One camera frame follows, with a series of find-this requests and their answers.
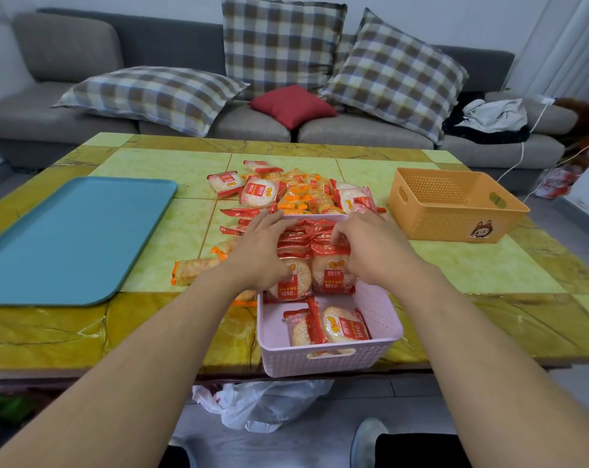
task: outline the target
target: small red cushion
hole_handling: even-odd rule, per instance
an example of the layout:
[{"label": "small red cushion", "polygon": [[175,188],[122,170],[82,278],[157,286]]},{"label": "small red cushion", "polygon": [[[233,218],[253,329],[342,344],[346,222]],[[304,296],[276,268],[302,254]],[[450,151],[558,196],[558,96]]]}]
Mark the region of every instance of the small red cushion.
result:
[{"label": "small red cushion", "polygon": [[337,111],[299,85],[290,85],[265,93],[249,106],[272,116],[289,130],[316,118],[337,117]]}]

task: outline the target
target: couch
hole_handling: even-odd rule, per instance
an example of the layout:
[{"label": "couch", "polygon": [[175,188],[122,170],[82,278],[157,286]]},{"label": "couch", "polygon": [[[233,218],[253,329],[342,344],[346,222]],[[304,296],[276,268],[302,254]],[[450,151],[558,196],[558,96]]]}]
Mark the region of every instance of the couch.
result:
[{"label": "couch", "polygon": [[[24,61],[37,83],[0,99],[0,156],[14,167],[44,168],[99,132],[181,135],[146,121],[108,118],[72,109],[51,109],[71,85],[92,75],[136,65],[188,67],[225,75],[220,24],[44,8],[13,20]],[[438,46],[470,74],[464,92],[501,93],[514,55],[498,50]],[[538,108],[527,102],[529,120]],[[525,143],[525,160],[505,177],[512,191],[530,189],[540,172],[556,164],[563,145],[549,134],[563,134],[576,114],[549,107]],[[371,147],[434,149],[419,135],[373,117],[341,113],[288,131],[273,118],[233,101],[219,114],[210,138],[325,143]],[[443,145],[464,164],[499,176],[519,160],[519,144],[477,145],[446,136]]]}]

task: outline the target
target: white cloth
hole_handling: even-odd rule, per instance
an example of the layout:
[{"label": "white cloth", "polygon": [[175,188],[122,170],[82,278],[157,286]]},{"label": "white cloth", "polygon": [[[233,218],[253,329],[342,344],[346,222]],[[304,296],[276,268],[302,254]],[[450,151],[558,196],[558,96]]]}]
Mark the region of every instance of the white cloth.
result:
[{"label": "white cloth", "polygon": [[491,101],[474,100],[463,108],[464,120],[457,126],[467,126],[483,133],[519,131],[528,123],[522,99]]}]

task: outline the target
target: forearm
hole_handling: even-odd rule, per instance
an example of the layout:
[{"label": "forearm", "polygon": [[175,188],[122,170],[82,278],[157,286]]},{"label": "forearm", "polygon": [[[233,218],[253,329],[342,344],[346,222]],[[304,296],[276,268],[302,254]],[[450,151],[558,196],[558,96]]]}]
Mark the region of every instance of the forearm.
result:
[{"label": "forearm", "polygon": [[6,444],[0,467],[157,466],[239,287],[222,265],[201,275]]},{"label": "forearm", "polygon": [[589,413],[430,265],[397,295],[474,466],[589,466]]}]

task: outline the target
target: marble tabletop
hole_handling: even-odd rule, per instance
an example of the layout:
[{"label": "marble tabletop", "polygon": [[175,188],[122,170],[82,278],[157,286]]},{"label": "marble tabletop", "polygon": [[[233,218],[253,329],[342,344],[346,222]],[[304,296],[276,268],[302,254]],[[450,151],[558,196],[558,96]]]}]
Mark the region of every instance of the marble tabletop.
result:
[{"label": "marble tabletop", "polygon": [[[368,185],[379,206],[387,201],[396,167],[468,170],[447,151],[100,133],[0,201],[0,234],[79,176],[172,179],[178,192],[121,291],[108,301],[0,307],[0,378],[80,375],[171,301],[183,290],[170,283],[174,261],[209,256],[222,241],[219,226],[236,221],[218,209],[237,202],[217,201],[206,175],[243,170],[243,160],[251,158]],[[531,220],[524,218],[497,244],[412,244],[541,364],[589,362],[589,267]],[[410,320],[393,303],[405,334],[367,371],[429,368]],[[253,307],[228,310],[200,377],[266,377]]]}]

